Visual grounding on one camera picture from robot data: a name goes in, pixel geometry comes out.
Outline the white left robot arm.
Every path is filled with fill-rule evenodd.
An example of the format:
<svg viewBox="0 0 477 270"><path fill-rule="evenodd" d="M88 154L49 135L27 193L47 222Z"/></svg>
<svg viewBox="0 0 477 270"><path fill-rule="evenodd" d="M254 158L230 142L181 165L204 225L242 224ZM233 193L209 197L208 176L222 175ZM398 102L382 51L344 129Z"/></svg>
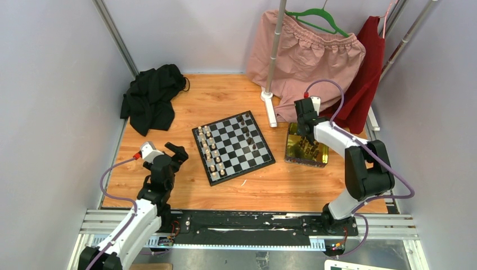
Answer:
<svg viewBox="0 0 477 270"><path fill-rule="evenodd" d="M130 159L116 163L104 175L123 164L141 159L150 174L146 176L136 200L119 197L105 190L104 179L100 179L100 189L104 196L127 201L132 207L123 220L96 247L87 246L78 260L78 269L129 269L136 256L155 232L173 232L170 199L176 173L188 159L183 146L170 142L165 144L173 155L155 148L150 141L145 142Z"/></svg>

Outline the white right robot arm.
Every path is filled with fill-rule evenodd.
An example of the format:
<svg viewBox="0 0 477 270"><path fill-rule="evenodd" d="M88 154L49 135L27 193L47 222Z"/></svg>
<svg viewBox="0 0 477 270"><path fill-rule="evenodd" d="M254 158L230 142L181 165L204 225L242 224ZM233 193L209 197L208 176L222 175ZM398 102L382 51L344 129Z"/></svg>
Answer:
<svg viewBox="0 0 477 270"><path fill-rule="evenodd" d="M352 215L367 199L395 186L386 147L379 140L358 138L326 117L318 116L315 97L294 102L298 133L309 142L322 143L345 161L345 189L323 207L321 227L335 235L352 221Z"/></svg>

